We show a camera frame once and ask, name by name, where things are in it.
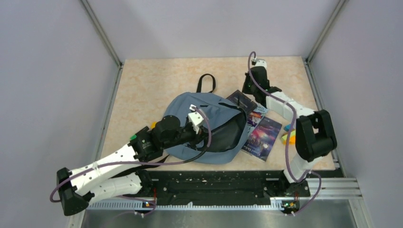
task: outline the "book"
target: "book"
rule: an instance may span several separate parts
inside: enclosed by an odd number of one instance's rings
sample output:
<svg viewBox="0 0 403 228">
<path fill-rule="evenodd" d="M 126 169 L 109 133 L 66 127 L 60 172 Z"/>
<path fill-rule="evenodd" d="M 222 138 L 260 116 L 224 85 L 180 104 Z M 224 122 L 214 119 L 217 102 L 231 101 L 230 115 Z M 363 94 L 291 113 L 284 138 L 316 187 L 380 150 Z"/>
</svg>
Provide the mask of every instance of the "book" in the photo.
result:
<svg viewBox="0 0 403 228">
<path fill-rule="evenodd" d="M 263 117 L 266 115 L 268 109 L 260 104 L 257 104 L 255 110 L 249 113 L 247 123 L 248 123 L 248 136 L 253 132 L 256 126 L 260 123 Z"/>
<path fill-rule="evenodd" d="M 282 124 L 264 117 L 250 134 L 242 150 L 266 161 L 280 133 Z"/>
<path fill-rule="evenodd" d="M 239 106 L 245 111 L 246 114 L 252 112 L 258 105 L 253 102 L 249 97 L 237 90 L 227 97 L 235 105 Z"/>
</svg>

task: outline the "gray wall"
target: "gray wall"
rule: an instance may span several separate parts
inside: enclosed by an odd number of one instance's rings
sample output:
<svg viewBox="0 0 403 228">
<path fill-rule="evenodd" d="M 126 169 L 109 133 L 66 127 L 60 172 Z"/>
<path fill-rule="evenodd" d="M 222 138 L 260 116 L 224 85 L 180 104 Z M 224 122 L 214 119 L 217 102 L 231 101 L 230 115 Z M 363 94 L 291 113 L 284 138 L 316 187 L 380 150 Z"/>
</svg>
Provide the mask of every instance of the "gray wall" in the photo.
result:
<svg viewBox="0 0 403 228">
<path fill-rule="evenodd" d="M 90 0 L 121 59 L 307 56 L 337 0 Z"/>
<path fill-rule="evenodd" d="M 376 227 L 402 227 L 402 12 L 401 0 L 349 1 L 313 62 Z"/>
<path fill-rule="evenodd" d="M 56 171 L 90 162 L 117 67 L 77 0 L 2 0 L 0 31 L 0 227 L 65 227 Z"/>
</svg>

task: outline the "robotic arm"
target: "robotic arm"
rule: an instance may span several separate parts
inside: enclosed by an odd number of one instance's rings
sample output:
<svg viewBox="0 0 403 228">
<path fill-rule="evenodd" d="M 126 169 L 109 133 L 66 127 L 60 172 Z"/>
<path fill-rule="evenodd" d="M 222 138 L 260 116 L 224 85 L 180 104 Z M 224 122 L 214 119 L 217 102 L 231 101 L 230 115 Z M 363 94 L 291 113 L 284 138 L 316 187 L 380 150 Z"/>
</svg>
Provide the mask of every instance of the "robotic arm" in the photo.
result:
<svg viewBox="0 0 403 228">
<path fill-rule="evenodd" d="M 148 127 L 140 130 L 129 143 L 111 155 L 78 169 L 62 168 L 57 171 L 57 182 L 61 185 L 58 193 L 64 214 L 74 215 L 110 197 L 150 190 L 145 183 L 147 178 L 138 175 L 136 167 L 161 157 L 166 148 L 183 143 L 198 144 L 206 138 L 203 116 L 196 112 L 194 105 L 190 109 L 193 112 L 188 114 L 184 127 L 180 127 L 176 116 L 166 116 L 152 130 Z"/>
<path fill-rule="evenodd" d="M 254 67 L 250 71 L 255 81 L 271 96 L 255 85 L 249 73 L 245 74 L 246 79 L 242 92 L 253 95 L 257 102 L 290 122 L 292 122 L 294 113 L 289 106 L 294 107 L 296 111 L 296 121 L 291 128 L 296 129 L 297 155 L 289 165 L 287 164 L 288 168 L 282 172 L 279 179 L 281 191 L 287 192 L 297 182 L 304 180 L 307 171 L 337 147 L 332 120 L 328 111 L 314 111 L 306 108 L 288 97 L 281 89 L 270 86 L 265 60 L 254 58 L 252 65 Z"/>
</svg>

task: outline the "beige table surface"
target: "beige table surface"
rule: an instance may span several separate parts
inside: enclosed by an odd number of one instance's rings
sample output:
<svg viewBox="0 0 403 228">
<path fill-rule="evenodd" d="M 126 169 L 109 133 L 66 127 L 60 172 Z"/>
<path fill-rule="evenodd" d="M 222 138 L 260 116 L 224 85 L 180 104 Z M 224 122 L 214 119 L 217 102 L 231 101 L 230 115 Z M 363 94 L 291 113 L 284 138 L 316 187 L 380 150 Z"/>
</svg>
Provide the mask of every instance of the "beige table surface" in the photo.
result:
<svg viewBox="0 0 403 228">
<path fill-rule="evenodd" d="M 317 109 L 301 57 L 260 57 L 267 61 L 270 85 L 277 86 L 300 104 Z M 247 71 L 247 58 L 182 58 L 126 60 L 116 94 L 101 157 L 106 157 L 129 141 L 130 136 L 145 125 L 161 120 L 168 104 L 184 92 L 196 92 L 202 74 L 215 76 L 215 94 L 227 97 L 242 89 Z M 205 77 L 202 92 L 211 90 L 212 80 Z M 280 115 L 266 115 L 283 126 L 289 124 Z M 277 138 L 266 162 L 240 151 L 232 162 L 208 165 L 190 162 L 183 165 L 161 166 L 153 170 L 282 170 L 285 168 L 285 146 Z M 290 146 L 290 158 L 296 154 Z M 166 162 L 179 159 L 169 156 Z M 331 154 L 314 169 L 334 170 Z"/>
</svg>

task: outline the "backpack strap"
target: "backpack strap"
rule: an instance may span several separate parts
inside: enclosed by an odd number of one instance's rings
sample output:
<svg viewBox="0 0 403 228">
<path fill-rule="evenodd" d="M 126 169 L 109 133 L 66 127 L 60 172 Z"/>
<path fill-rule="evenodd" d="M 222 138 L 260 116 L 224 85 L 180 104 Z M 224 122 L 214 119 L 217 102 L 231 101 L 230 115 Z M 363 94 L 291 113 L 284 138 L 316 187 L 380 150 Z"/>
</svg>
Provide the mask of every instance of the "backpack strap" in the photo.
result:
<svg viewBox="0 0 403 228">
<path fill-rule="evenodd" d="M 211 76 L 211 78 L 213 79 L 213 90 L 211 90 L 209 93 L 212 93 L 214 90 L 215 90 L 215 78 L 214 78 L 214 76 L 213 75 L 211 75 L 211 74 L 204 74 L 204 75 L 202 75 L 201 77 L 200 77 L 200 79 L 199 79 L 199 83 L 197 84 L 197 90 L 196 90 L 196 92 L 197 93 L 201 93 L 202 92 L 202 80 L 203 80 L 203 78 L 204 78 L 204 76 Z"/>
</svg>

